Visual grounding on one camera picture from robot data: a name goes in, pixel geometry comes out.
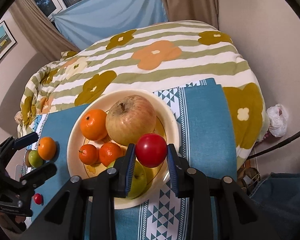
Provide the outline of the left hand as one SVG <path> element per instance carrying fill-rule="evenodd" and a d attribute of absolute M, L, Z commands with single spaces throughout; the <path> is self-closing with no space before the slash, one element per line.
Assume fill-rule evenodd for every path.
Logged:
<path fill-rule="evenodd" d="M 26 230 L 26 217 L 0 212 L 0 226 L 13 233 L 21 234 Z"/>

